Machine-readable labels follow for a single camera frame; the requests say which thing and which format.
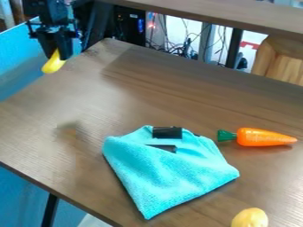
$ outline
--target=blue wall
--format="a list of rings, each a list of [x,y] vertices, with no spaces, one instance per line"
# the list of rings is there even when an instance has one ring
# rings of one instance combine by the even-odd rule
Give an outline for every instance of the blue wall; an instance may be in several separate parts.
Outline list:
[[[78,43],[74,50],[80,51]],[[0,101],[43,76],[41,67],[46,60],[40,44],[28,38],[24,24],[0,34]],[[1,227],[40,226],[47,198],[46,191],[0,168]],[[54,227],[77,226],[85,215],[61,200]]]

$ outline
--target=yellow fruit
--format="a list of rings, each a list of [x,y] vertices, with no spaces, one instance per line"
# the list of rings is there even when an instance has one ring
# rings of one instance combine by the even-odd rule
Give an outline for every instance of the yellow fruit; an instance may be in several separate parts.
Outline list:
[[[54,51],[51,58],[45,63],[42,71],[45,74],[53,74],[57,72],[66,62],[60,59],[60,54],[58,49]]]
[[[268,216],[259,208],[245,209],[234,217],[231,227],[268,227]]]

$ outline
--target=table surface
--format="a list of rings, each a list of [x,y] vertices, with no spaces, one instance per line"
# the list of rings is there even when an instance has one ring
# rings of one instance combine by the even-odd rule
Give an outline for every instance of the table surface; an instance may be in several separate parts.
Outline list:
[[[271,129],[303,137],[303,89],[105,39],[0,104],[1,165],[108,223],[229,226],[247,207],[270,226],[303,218],[303,144],[218,144],[236,181],[145,221],[105,161],[109,135],[145,124],[182,126],[215,139],[217,129]]]
[[[303,10],[255,0],[100,0],[176,17],[303,40]]]

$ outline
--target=teal towel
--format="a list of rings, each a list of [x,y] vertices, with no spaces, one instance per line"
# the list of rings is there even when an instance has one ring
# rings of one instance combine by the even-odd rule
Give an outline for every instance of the teal towel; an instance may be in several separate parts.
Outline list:
[[[148,145],[175,145],[171,153]],[[145,219],[239,177],[213,140],[183,129],[182,139],[152,138],[152,126],[108,137],[103,154]]]

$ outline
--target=carrot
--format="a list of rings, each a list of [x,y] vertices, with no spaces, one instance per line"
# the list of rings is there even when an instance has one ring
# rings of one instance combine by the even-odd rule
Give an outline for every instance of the carrot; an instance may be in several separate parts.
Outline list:
[[[231,133],[225,130],[218,131],[219,142],[234,139],[243,146],[288,145],[298,141],[295,137],[289,137],[262,129],[240,128],[237,130],[237,133]]]

